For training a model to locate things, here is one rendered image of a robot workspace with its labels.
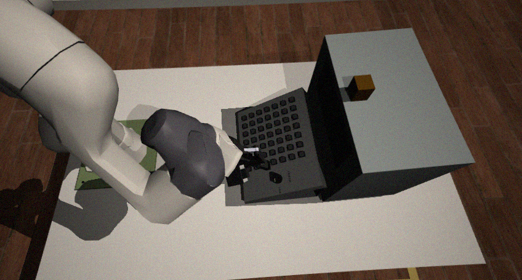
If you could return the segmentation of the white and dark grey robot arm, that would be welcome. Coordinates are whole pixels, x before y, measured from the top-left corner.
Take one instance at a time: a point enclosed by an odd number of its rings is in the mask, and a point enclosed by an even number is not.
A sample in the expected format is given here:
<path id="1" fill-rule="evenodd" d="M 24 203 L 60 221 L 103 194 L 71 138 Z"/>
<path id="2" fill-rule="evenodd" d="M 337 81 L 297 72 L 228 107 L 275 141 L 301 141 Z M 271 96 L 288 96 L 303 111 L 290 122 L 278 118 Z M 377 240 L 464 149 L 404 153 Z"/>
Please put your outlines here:
<path id="1" fill-rule="evenodd" d="M 115 120 L 114 71 L 53 14 L 53 0 L 0 0 L 0 91 L 39 113 L 47 149 L 71 153 L 151 223 L 169 225 L 224 177 L 228 187 L 248 181 L 222 129 L 163 108 L 141 136 Z M 156 172 L 139 164 L 147 146 L 165 161 Z"/>

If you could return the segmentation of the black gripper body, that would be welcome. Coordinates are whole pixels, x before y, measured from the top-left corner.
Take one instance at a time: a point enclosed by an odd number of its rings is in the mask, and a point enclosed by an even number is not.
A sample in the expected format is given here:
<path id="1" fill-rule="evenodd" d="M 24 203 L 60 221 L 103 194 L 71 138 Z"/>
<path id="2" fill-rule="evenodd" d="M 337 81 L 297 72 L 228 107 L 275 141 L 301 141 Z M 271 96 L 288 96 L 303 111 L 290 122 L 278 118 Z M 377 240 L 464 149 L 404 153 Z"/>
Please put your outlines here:
<path id="1" fill-rule="evenodd" d="M 231 137 L 231 136 L 229 136 L 229 135 L 228 135 L 228 137 L 229 137 L 230 140 L 231 140 L 231 141 L 232 141 L 232 142 L 233 142 L 233 143 L 234 143 L 234 144 L 235 144 L 235 145 L 236 145 L 236 146 L 237 146 L 237 147 L 238 147 L 238 148 L 243 152 L 243 154 L 242 154 L 241 157 L 247 159 L 248 156 L 249 156 L 249 152 L 248 152 L 248 151 L 245 151 L 244 148 L 248 148 L 248 147 L 247 147 L 247 146 L 242 146 L 242 145 L 240 144 L 240 142 L 239 142 L 237 139 L 235 139 L 235 138 L 233 138 L 233 137 Z"/>

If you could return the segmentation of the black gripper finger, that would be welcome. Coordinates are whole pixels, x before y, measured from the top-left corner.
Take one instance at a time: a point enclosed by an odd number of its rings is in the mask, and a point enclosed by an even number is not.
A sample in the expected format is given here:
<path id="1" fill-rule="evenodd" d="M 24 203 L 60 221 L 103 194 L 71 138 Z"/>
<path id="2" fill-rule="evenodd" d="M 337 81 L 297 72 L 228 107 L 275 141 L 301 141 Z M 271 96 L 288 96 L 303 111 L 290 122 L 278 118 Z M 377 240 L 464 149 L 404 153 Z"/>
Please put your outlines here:
<path id="1" fill-rule="evenodd" d="M 270 162 L 264 159 L 264 154 L 259 150 L 258 145 L 254 145 L 252 148 L 244 148 L 244 150 L 249 152 L 249 156 L 247 159 L 241 157 L 239 161 L 255 164 L 257 168 L 271 170 Z"/>
<path id="2" fill-rule="evenodd" d="M 249 168 L 250 166 L 257 167 L 257 165 L 255 165 L 255 164 L 252 164 L 249 162 L 242 162 L 242 161 L 239 161 L 239 165 L 244 165 L 244 167 L 247 167 L 247 168 Z"/>

